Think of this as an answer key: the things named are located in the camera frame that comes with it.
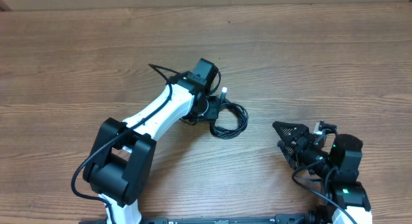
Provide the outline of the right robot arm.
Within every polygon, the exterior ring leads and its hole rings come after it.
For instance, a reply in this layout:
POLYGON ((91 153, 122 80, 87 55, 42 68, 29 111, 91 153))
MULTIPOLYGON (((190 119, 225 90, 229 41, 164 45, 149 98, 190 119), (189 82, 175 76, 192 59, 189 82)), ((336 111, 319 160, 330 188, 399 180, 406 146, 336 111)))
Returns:
POLYGON ((296 223, 372 223, 371 204, 359 182, 362 140, 339 134, 337 126, 324 121, 311 132, 304 124, 275 121, 280 137, 277 146, 294 170, 291 178, 322 199, 314 210, 296 223))

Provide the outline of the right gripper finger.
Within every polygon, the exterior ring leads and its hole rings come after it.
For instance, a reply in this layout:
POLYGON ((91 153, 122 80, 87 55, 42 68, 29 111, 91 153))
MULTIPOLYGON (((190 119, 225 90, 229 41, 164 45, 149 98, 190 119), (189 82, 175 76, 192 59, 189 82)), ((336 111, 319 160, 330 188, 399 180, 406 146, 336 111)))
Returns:
POLYGON ((285 144, 298 141, 301 137, 309 134, 309 128, 304 124, 293 124, 275 121, 272 124, 276 133, 285 144))
POLYGON ((277 146, 280 148, 289 166, 293 169, 297 169, 299 167, 299 163, 297 161, 295 151, 291 147, 286 146, 284 142, 278 142, 277 146))

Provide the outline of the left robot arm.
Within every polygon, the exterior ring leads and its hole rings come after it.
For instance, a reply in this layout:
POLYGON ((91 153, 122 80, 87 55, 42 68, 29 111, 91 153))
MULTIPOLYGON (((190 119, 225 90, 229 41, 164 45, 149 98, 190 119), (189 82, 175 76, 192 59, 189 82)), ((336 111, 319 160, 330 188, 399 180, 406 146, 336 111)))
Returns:
POLYGON ((212 62, 200 59, 192 71, 174 71, 165 89, 139 113, 100 126, 85 162, 79 167, 91 186, 93 200, 104 203, 103 223, 140 223, 140 197, 151 170, 156 143, 177 121, 190 125, 214 122, 220 99, 213 80, 220 78, 212 62))

